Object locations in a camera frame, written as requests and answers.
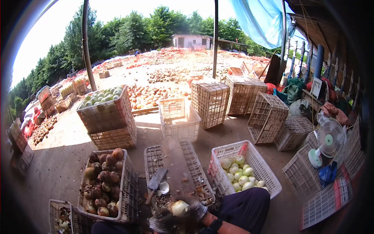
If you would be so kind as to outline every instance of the dark trousers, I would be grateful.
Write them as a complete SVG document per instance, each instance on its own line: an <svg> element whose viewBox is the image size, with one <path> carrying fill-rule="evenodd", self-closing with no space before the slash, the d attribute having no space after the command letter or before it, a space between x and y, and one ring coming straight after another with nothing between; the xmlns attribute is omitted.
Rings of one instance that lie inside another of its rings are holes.
<svg viewBox="0 0 374 234"><path fill-rule="evenodd" d="M264 226L270 206L270 194L263 188L251 188L224 196L218 217L241 227L252 234L259 234ZM96 222L92 234L128 234L123 227L114 223Z"/></svg>

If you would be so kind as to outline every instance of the sky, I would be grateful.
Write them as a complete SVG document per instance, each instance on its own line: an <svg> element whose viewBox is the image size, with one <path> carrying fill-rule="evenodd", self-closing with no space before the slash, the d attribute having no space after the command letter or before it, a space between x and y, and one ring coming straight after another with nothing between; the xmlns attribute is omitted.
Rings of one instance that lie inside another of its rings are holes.
<svg viewBox="0 0 374 234"><path fill-rule="evenodd" d="M82 1L59 0L35 23L23 41L13 65L12 87L23 77L27 77L35 68L40 58L47 55L51 45L58 44L64 39L65 28L73 19ZM189 0L183 2L175 0L90 0L91 9L96 10L97 20L104 23L114 17L125 17L131 10L136 10L144 16L153 13L154 8L164 5L170 10L179 10L185 15L191 15L198 10L202 18L214 16L213 0ZM286 5L286 12L292 12ZM235 18L234 10L228 0L218 1L219 19Z"/></svg>

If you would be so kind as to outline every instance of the crate of onions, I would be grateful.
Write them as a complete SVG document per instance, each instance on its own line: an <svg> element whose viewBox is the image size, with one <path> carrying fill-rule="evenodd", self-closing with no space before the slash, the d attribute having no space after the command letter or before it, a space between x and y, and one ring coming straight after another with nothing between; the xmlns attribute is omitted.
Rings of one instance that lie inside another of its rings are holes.
<svg viewBox="0 0 374 234"><path fill-rule="evenodd" d="M272 199L282 191L277 177L248 140L213 148L208 173L220 196L258 187L266 189Z"/></svg>

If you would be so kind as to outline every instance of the crate of pomelos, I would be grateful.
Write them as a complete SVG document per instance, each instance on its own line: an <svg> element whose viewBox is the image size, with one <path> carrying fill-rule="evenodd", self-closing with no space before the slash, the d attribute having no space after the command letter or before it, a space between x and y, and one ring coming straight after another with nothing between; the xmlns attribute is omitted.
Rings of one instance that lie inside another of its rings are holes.
<svg viewBox="0 0 374 234"><path fill-rule="evenodd" d="M77 113L89 134L128 127L133 116L127 85L87 94Z"/></svg>

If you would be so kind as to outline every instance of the person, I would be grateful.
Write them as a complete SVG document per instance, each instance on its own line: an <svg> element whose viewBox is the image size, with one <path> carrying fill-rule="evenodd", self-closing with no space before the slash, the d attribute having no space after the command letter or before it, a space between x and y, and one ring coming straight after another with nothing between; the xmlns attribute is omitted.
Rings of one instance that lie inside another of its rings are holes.
<svg viewBox="0 0 374 234"><path fill-rule="evenodd" d="M187 198L182 200L189 204L184 218L193 218L206 227L201 233L259 234L264 226L270 206L270 194L263 188L251 188L224 196L216 215L209 212L208 208L199 201ZM171 226L175 223L175 219L171 216L169 214L161 219L151 217L149 227L153 230L153 233L169 234L170 222L172 222ZM91 233L128 234L129 232L118 225L96 222Z"/></svg>

